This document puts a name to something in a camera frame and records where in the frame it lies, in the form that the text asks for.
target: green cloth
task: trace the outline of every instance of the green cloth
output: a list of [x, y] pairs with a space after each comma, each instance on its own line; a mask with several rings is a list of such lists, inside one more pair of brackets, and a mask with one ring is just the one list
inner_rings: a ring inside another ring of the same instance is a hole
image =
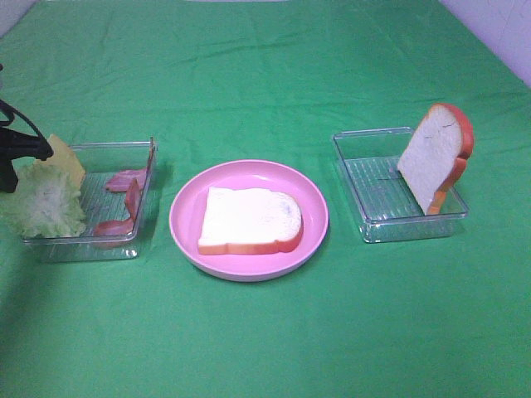
[[[2, 99], [45, 135], [153, 135], [163, 182], [134, 260], [40, 264], [0, 227], [2, 396], [531, 396], [531, 90], [438, 1], [39, 2], [0, 47]], [[363, 243], [331, 136], [437, 101], [475, 127], [464, 232]], [[319, 251], [257, 284], [168, 228], [190, 178], [241, 158], [329, 205]]]

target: cheese slice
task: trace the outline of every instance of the cheese slice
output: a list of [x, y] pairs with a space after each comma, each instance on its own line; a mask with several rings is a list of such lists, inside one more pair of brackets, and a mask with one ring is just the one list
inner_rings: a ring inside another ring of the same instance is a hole
[[51, 164], [57, 166], [64, 172], [68, 172], [72, 184], [74, 184], [77, 189], [80, 189], [86, 171], [81, 165], [80, 160], [77, 158], [76, 153], [74, 153], [74, 151], [55, 134], [51, 134], [47, 141], [53, 149], [53, 155], [47, 160], [42, 161], [36, 159], [35, 162]]

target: plastic plate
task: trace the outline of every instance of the plastic plate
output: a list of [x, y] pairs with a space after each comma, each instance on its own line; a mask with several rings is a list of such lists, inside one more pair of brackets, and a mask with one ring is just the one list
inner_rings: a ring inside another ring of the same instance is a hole
[[[302, 241], [290, 253], [200, 255], [197, 240], [201, 235], [209, 187], [261, 187], [290, 194], [302, 212]], [[328, 207], [315, 184], [291, 167], [266, 160], [237, 160], [208, 168], [183, 186], [169, 212], [172, 237], [194, 265], [218, 278], [240, 282], [273, 279], [299, 268], [319, 248], [328, 225]]]

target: green lettuce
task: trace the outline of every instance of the green lettuce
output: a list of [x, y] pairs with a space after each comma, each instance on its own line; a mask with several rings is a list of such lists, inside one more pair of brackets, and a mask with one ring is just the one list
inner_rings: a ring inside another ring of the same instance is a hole
[[17, 170], [14, 193], [0, 192], [0, 221], [25, 238], [79, 236], [85, 230], [80, 191], [57, 166], [32, 163]]

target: ham slice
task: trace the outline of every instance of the ham slice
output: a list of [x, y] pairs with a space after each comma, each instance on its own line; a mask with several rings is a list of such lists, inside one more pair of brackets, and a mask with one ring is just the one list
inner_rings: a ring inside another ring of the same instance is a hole
[[126, 235], [133, 230], [140, 205], [140, 185], [136, 178], [129, 182], [124, 204], [129, 212], [129, 218], [126, 220], [102, 221], [94, 229], [95, 236]]
[[131, 182], [136, 179], [140, 189], [144, 189], [146, 182], [147, 168], [140, 168], [139, 170], [124, 170], [117, 172], [106, 184], [105, 189], [111, 192], [125, 192], [129, 188]]

